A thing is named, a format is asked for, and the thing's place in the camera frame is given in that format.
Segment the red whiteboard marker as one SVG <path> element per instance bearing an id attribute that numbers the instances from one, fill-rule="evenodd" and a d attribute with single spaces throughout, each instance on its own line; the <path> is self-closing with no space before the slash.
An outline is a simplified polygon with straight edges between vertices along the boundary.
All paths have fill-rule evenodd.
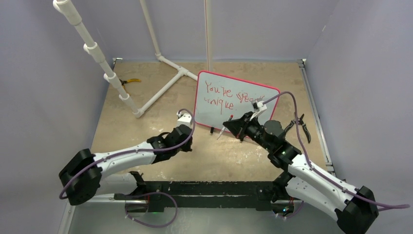
<path id="1" fill-rule="evenodd" d="M 227 121 L 230 121 L 230 120 L 232 120 L 233 119 L 233 115 L 230 115 L 230 117 L 228 118 L 228 120 Z M 225 126 L 223 126 L 223 128 L 220 130 L 220 132 L 219 132 L 219 135 L 218 135 L 218 137 L 217 137 L 217 140 L 223 135 L 223 133 L 224 133 L 224 131 L 226 130 L 226 127 Z"/>

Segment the red-framed whiteboard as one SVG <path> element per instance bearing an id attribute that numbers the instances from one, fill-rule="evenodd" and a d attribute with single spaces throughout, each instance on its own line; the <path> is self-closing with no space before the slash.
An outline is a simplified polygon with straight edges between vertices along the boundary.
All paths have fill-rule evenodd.
<path id="1" fill-rule="evenodd" d="M 280 93 L 278 88 L 268 85 L 200 71 L 194 105 L 196 123 L 223 128 L 223 122 L 230 116 L 234 119 L 253 111 L 252 103 L 260 98 L 263 101 Z"/>

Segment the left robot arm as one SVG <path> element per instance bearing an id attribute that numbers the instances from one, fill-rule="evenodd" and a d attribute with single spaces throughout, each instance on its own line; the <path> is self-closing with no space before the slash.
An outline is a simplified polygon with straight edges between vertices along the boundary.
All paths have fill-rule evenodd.
<path id="1" fill-rule="evenodd" d="M 63 186 L 59 199 L 80 205 L 98 194 L 103 180 L 128 168 L 169 160 L 179 152 L 190 152 L 194 129 L 186 125 L 148 138 L 126 149 L 93 154 L 90 149 L 77 152 L 59 172 Z"/>

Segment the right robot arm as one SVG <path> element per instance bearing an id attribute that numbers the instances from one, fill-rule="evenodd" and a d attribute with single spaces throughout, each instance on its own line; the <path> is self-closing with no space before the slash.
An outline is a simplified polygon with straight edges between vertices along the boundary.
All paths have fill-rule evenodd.
<path id="1" fill-rule="evenodd" d="M 239 119 L 225 121 L 237 139 L 245 137 L 268 151 L 268 159 L 283 172 L 274 180 L 272 201 L 287 196 L 297 198 L 323 211 L 336 221 L 346 234 L 364 234 L 378 217 L 378 208 L 369 203 L 374 193 L 367 187 L 357 188 L 329 174 L 285 139 L 279 121 L 261 125 L 252 112 Z"/>

